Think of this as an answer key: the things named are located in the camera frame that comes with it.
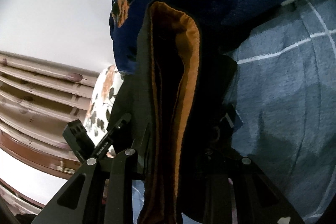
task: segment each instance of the white wall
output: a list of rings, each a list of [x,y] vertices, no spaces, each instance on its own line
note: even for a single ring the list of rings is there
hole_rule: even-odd
[[[66,180],[34,169],[0,149],[0,178],[21,194],[46,205]]]
[[[101,72],[114,63],[111,0],[0,0],[0,51]]]

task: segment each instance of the metal bolt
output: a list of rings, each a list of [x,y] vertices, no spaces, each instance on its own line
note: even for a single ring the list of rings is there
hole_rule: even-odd
[[[94,165],[97,162],[95,158],[90,158],[86,161],[87,165]]]
[[[242,158],[241,159],[241,162],[245,165],[249,165],[251,164],[251,160],[249,158]]]
[[[127,155],[127,156],[131,156],[131,155],[133,155],[135,153],[135,150],[133,149],[133,148],[129,148],[129,149],[126,149],[125,150],[125,154]]]
[[[207,155],[211,155],[213,153],[213,151],[212,151],[212,149],[210,149],[210,148],[207,148],[206,150],[205,150],[205,154],[207,154]]]

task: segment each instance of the white ceiling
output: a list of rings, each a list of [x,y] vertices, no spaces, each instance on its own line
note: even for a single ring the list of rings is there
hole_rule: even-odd
[[[0,0],[0,51],[101,72],[114,63],[111,0]]]

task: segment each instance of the floral pillow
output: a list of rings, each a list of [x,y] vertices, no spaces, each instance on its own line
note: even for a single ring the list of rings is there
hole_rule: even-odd
[[[123,72],[119,72],[115,65],[111,65],[103,70],[97,79],[90,107],[84,120],[84,127],[95,145],[107,134],[111,110],[116,95],[124,82],[123,78]],[[112,146],[110,147],[110,154],[115,156]]]

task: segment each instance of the orange pattern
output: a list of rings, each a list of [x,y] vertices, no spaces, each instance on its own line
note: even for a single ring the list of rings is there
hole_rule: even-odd
[[[92,108],[92,98],[90,100],[89,109],[86,112],[85,118],[90,118],[91,117],[91,108]]]
[[[120,10],[118,16],[118,27],[121,27],[128,17],[129,4],[127,0],[118,0],[118,6]]]
[[[111,11],[111,15],[112,15],[114,22],[117,22],[117,16],[113,13],[113,11]]]
[[[101,89],[101,97],[103,100],[106,99],[107,95],[110,92],[110,88],[113,84],[113,79],[114,79],[114,74],[115,74],[115,65],[112,65],[109,67],[109,70],[107,71],[106,74],[106,79],[103,84],[103,88]]]

